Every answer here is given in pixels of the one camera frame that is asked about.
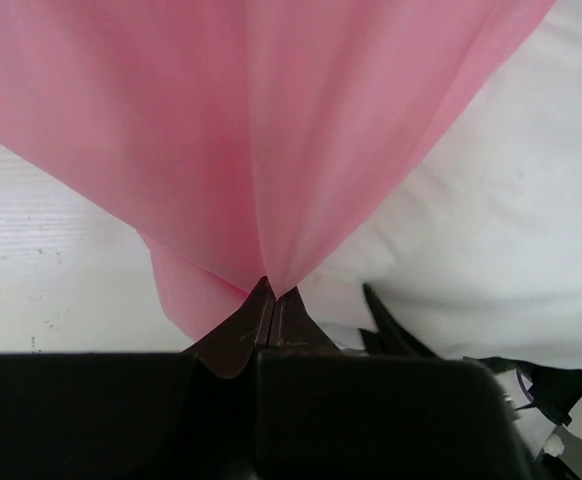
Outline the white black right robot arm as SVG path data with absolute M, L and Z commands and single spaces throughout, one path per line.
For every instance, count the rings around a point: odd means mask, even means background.
M 540 477 L 582 479 L 582 369 L 502 357 L 475 362 L 505 383 L 505 400 L 532 447 Z

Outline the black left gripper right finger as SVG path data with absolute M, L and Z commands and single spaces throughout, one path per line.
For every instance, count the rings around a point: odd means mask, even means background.
M 341 350 L 309 316 L 298 288 L 274 304 L 269 347 L 279 351 L 337 355 Z

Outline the white pillow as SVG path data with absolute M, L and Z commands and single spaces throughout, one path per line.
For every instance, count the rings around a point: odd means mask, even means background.
M 438 355 L 582 368 L 582 1 L 559 1 L 300 292 L 369 328 L 362 287 Z

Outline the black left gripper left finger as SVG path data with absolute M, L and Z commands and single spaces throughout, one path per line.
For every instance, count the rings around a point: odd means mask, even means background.
M 194 356 L 218 378 L 235 378 L 257 347 L 267 344 L 274 306 L 269 280 L 262 277 L 233 314 L 184 354 Z

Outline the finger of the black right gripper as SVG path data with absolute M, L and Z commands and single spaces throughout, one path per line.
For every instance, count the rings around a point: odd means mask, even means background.
M 364 299 L 376 331 L 361 329 L 360 335 L 369 355 L 438 359 L 438 356 L 405 330 L 369 284 L 362 286 Z

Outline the pink fabric pillowcase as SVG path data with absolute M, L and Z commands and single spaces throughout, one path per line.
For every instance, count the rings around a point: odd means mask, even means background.
M 548 1 L 0 1 L 0 144 L 134 227 L 198 339 L 284 294 Z

